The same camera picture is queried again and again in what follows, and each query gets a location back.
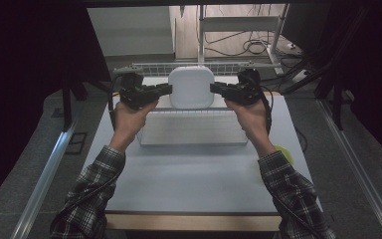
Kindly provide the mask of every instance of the wall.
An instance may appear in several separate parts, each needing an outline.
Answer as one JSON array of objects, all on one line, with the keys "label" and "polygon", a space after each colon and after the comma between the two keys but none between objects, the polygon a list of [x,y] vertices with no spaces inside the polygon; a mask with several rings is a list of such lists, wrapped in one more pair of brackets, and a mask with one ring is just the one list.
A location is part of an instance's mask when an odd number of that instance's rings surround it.
[{"label": "wall", "polygon": [[173,53],[169,7],[88,11],[105,56]]}]

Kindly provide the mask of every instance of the person's right hand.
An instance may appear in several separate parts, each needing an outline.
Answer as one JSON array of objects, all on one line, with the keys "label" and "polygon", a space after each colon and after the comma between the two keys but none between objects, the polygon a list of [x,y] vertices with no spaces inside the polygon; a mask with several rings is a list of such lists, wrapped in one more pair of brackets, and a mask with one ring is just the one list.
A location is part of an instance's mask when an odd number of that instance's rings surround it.
[{"label": "person's right hand", "polygon": [[238,122],[248,139],[253,143],[259,157],[264,157],[276,151],[269,140],[266,129],[267,114],[265,105],[261,100],[249,106],[242,106],[225,99],[225,104],[237,114]]}]

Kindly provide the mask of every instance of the gray floor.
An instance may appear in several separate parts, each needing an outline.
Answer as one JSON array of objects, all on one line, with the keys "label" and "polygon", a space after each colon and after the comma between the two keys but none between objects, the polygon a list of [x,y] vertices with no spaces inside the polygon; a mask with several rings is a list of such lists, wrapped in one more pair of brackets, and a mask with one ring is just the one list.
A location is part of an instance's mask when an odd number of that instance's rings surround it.
[{"label": "gray floor", "polygon": [[[112,69],[132,62],[170,62],[173,60],[173,58],[158,56],[134,59],[119,57],[107,59],[107,65]],[[260,62],[266,60],[266,57],[255,59]],[[286,59],[285,61],[291,65],[295,63],[295,60]],[[262,76],[269,79],[275,77],[275,74],[273,70],[266,70],[262,72]],[[266,82],[266,85],[275,84],[269,87],[276,89],[278,82]],[[291,82],[285,82],[282,89],[289,84]],[[339,238],[381,239],[382,227],[313,96],[315,86],[316,82],[313,82],[286,96],[286,102],[294,125],[306,136],[308,146],[304,155],[326,220]],[[76,109],[82,108],[75,132],[87,133],[85,146],[77,155],[64,155],[37,219],[32,225],[29,238],[48,237],[49,224],[56,212],[63,206],[65,195],[80,173],[92,144],[106,98],[105,93],[93,86],[86,84],[86,87],[89,92],[88,99],[85,102],[73,100],[73,106]],[[10,238],[61,133],[64,123],[63,118],[58,114],[61,108],[60,92],[52,94],[46,99],[44,113],[35,133],[0,188],[0,238]],[[342,123],[345,135],[382,196],[381,145],[353,115],[350,105],[343,106]],[[67,151],[77,149],[77,145],[71,145]],[[111,231],[110,234],[111,237],[124,237],[123,232],[120,231]]]}]

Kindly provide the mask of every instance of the floor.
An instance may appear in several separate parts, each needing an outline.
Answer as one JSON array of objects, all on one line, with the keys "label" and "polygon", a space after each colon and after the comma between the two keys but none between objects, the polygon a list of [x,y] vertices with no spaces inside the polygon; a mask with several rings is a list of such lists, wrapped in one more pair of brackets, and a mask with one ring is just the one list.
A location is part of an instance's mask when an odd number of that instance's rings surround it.
[{"label": "floor", "polygon": [[[265,6],[263,12],[266,12],[268,7],[268,5]],[[246,6],[245,8],[242,8],[242,11],[245,14],[254,14],[256,12],[255,9],[258,11],[259,7],[252,9],[252,6]],[[232,10],[230,12],[224,6],[211,6],[207,10],[207,15],[222,14],[221,10],[225,15],[232,14],[233,12]],[[189,17],[193,19],[192,22],[194,22],[195,11],[196,8],[186,8],[184,16],[189,15]],[[263,36],[264,39],[267,37],[264,33],[258,34],[260,34],[261,37]],[[213,41],[222,36],[207,37],[209,41]],[[230,51],[228,53],[237,53],[241,50],[240,47],[242,47],[243,41],[248,40],[247,37],[249,36],[242,35],[238,38],[233,37],[229,39],[233,42],[227,44],[225,42],[225,45],[223,46],[220,44],[216,45],[216,49],[219,49],[222,52]],[[183,37],[183,39],[195,38],[196,35]],[[280,50],[291,51],[290,49],[287,49],[286,39],[283,39],[283,41],[284,43],[279,45]],[[196,57],[196,47],[189,47],[187,51],[180,52],[178,51],[179,49],[186,48],[179,47],[179,44],[184,43],[177,42],[177,59],[154,58],[151,59],[151,61],[184,61],[184,59],[192,60]],[[218,60],[221,56],[209,53],[208,51],[206,57],[209,60]],[[232,58],[232,60],[251,58],[253,61],[258,62],[268,61],[266,56],[256,56],[256,58],[253,58],[251,55],[248,55],[244,57],[246,58]],[[110,58],[106,63],[108,68],[112,69],[113,67],[122,67],[129,65],[132,62],[137,63],[140,61],[146,61],[146,59],[140,57],[135,59],[119,57]],[[284,70],[287,72],[298,62],[299,59],[284,57]],[[284,79],[275,79],[276,75],[272,69],[263,70],[262,76],[265,79],[274,79],[265,81],[265,85],[272,90],[279,91],[293,83],[292,79],[286,79],[286,81],[284,81]],[[316,84],[317,81],[306,85],[292,94],[286,95],[286,103],[295,127],[297,127],[304,135],[304,137],[301,137],[301,147],[306,147],[304,156],[316,186],[326,221],[331,228],[333,228],[339,238],[381,239],[382,226],[377,219],[375,212],[372,210],[369,201],[366,199],[362,188],[359,186],[345,154],[337,143],[336,138],[333,136],[324,115],[321,113],[318,102],[313,95],[313,90],[315,89]],[[63,206],[65,195],[72,187],[77,175],[80,173],[84,160],[88,154],[88,150],[93,142],[96,126],[99,123],[100,116],[104,111],[106,104],[106,94],[91,85],[85,85],[89,92],[88,99],[84,102],[73,101],[73,107],[75,109],[82,109],[79,112],[79,122],[75,133],[86,134],[84,147],[79,149],[77,145],[72,144],[67,148],[66,152],[75,153],[66,153],[64,155],[47,196],[40,207],[37,218],[34,220],[28,238],[47,237],[49,224],[57,211]],[[0,188],[0,238],[11,237],[11,234],[19,221],[20,215],[30,198],[31,192],[47,163],[64,123],[63,116],[61,115],[61,108],[61,92],[54,93],[47,97],[44,104],[44,113],[35,133],[19,158],[16,166]],[[350,101],[348,101],[342,108],[342,124],[348,141],[351,143],[357,157],[362,162],[362,166],[371,178],[379,195],[382,197],[382,147],[353,115],[350,110]],[[151,238],[148,233],[143,234],[143,232],[137,231],[133,233],[108,231],[110,238],[124,238],[125,233],[129,233],[129,235],[133,236],[130,238]],[[152,237],[172,238],[174,236],[172,234],[166,235],[166,233],[163,235],[153,233]]]}]

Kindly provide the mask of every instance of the table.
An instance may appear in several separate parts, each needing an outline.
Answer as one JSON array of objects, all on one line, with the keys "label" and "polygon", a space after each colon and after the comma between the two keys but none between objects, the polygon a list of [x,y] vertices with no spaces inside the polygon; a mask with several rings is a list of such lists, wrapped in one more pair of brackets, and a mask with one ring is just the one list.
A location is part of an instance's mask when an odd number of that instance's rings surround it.
[{"label": "table", "polygon": [[[217,77],[233,83],[236,77]],[[145,78],[144,84],[167,78]],[[157,109],[169,107],[162,97]],[[212,109],[225,108],[215,95]],[[288,149],[293,167],[312,181],[283,96],[274,96],[271,140]],[[93,162],[113,129],[107,109],[85,167]],[[126,151],[125,169],[106,208],[108,229],[276,231],[281,221],[263,186],[257,153],[244,145],[141,146]]]}]

